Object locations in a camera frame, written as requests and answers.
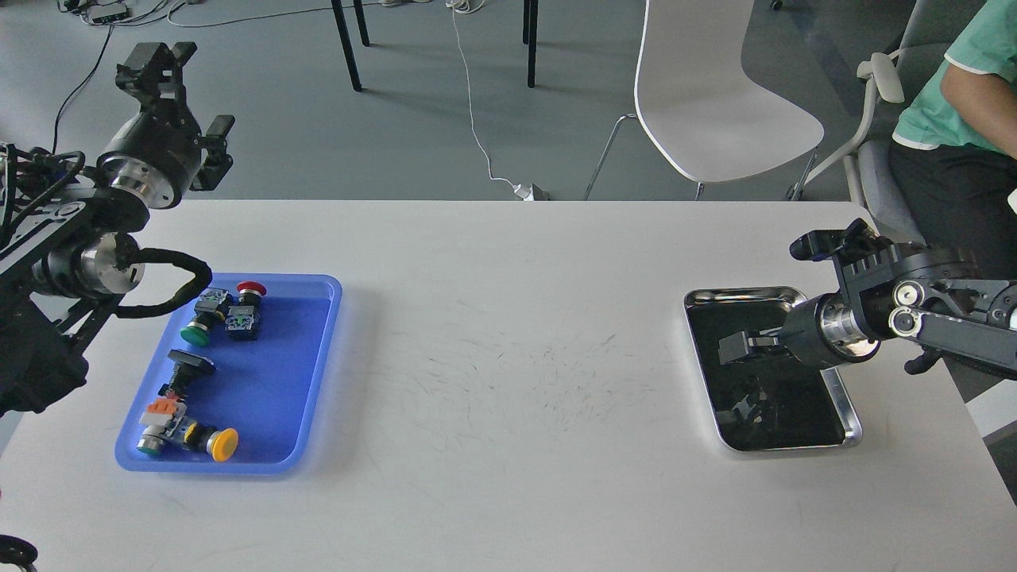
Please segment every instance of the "plastic tray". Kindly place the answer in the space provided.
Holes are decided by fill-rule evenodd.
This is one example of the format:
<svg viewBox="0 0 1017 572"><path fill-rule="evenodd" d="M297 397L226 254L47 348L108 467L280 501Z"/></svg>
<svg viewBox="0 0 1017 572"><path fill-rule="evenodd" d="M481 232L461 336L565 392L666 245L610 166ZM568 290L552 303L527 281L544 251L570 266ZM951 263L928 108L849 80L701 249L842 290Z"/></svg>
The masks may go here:
<svg viewBox="0 0 1017 572"><path fill-rule="evenodd" d="M117 438L115 455L123 468L277 474L300 459L314 416L343 287L331 276L285 274L217 274L212 287L236 294L237 283L245 280L260 282L267 289L261 301L259 338L236 341L220 327L213 330L208 346L192 346L179 332L193 318L193 304L174 311ZM230 459L219 463L204 453L171 444L157 457L135 448L144 431L138 423L141 413L173 374L174 362L167 357L171 349L190 351L215 362L214 375L191 383L187 414L204 424L237 430L239 445Z"/></svg>

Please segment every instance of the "metal tray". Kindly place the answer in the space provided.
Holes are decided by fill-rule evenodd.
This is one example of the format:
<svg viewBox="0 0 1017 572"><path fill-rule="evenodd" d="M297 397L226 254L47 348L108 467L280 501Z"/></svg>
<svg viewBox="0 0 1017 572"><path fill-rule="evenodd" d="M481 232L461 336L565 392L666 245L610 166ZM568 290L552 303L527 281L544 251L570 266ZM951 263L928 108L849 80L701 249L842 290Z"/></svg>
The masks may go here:
<svg viewBox="0 0 1017 572"><path fill-rule="evenodd" d="M836 368L811 369L790 355L724 365L717 357L720 339L780 327L787 312L805 301L789 287L694 290L685 296L717 435L731 450L825 449L860 441L861 423ZM739 403L744 411L750 396L761 395L770 412L765 420L746 422L732 412Z"/></svg>

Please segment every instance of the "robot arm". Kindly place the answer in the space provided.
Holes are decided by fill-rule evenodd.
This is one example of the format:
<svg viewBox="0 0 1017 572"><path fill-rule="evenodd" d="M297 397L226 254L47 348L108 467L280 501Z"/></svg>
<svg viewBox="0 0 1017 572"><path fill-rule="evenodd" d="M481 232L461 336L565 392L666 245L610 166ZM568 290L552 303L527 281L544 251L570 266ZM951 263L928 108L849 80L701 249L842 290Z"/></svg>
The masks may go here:
<svg viewBox="0 0 1017 572"><path fill-rule="evenodd" d="M790 310L768 332L721 342L721 362L790 353L817 368L873 357L881 341L923 349L908 374L951 355L1001 377L1017 376L1017 281L981 280L970 253L895 244L858 219L846 230L815 230L790 246L799 261L834 263L839 290Z"/></svg>
<svg viewBox="0 0 1017 572"><path fill-rule="evenodd" d="M0 415L42 412L83 385L88 365L82 353L111 316L168 313L212 280L201 261L139 248L128 234L144 227L149 209L175 207L188 188L212 190L232 165L226 135L233 117L217 117L202 135L187 108L182 68L194 51L193 43L172 50L138 44L117 66L117 85L138 100L140 110L95 167L80 152L2 148ZM82 177L93 184L82 184ZM145 263L172 264L194 278L162 304L121 306ZM73 304L54 319L33 294Z"/></svg>

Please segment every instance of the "black metal frame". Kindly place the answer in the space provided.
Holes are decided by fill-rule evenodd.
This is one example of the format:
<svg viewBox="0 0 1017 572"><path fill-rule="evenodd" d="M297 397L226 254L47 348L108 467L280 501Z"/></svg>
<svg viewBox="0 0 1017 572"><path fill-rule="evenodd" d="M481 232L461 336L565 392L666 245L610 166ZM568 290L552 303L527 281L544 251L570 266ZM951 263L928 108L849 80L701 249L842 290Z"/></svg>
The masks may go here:
<svg viewBox="0 0 1017 572"><path fill-rule="evenodd" d="M527 60L526 87L536 84L537 68L537 1L523 0L523 44L530 48Z"/></svg>
<svg viewBox="0 0 1017 572"><path fill-rule="evenodd" d="M353 43L350 42L350 31L346 27L346 16L343 14L343 4L340 0L332 0L332 11L336 16L336 27L339 28L339 40L343 44L343 55L346 57L346 67L350 70L350 82L354 92L362 92L360 72L357 71L357 60L353 56ZM367 23L364 21L363 0L353 0L353 11L357 14L357 27L360 30L360 43L370 48L371 41L367 38Z"/></svg>

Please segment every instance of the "white table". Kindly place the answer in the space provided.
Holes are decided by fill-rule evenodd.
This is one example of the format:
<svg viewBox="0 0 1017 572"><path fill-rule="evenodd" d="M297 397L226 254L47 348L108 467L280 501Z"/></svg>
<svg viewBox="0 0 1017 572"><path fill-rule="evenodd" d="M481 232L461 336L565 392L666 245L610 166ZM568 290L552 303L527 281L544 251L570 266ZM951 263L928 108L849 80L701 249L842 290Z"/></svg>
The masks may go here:
<svg viewBox="0 0 1017 572"><path fill-rule="evenodd" d="M743 456L713 432L682 297L830 291L833 268L787 245L861 213L185 202L142 245L345 287L304 458L268 478L121 469L165 319L113 321L88 385L0 457L0 531L40 570L1013 569L1017 509L945 368L902 373L906 342L843 371L856 448ZM182 278L158 270L134 302Z"/></svg>

